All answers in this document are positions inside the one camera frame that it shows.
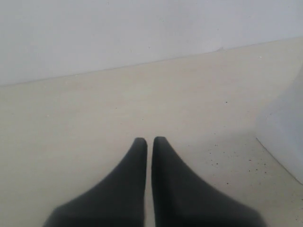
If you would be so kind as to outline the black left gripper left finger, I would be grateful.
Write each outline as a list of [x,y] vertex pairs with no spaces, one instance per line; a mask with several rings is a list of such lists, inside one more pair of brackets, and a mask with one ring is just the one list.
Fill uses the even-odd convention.
[[136,138],[121,162],[84,194],[54,209],[45,227],[143,227],[147,142]]

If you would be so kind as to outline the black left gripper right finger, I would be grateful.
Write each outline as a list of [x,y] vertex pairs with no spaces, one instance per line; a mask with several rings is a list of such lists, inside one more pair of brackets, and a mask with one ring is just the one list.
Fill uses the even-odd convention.
[[157,227],[262,227],[254,209],[213,188],[165,137],[153,142],[151,185]]

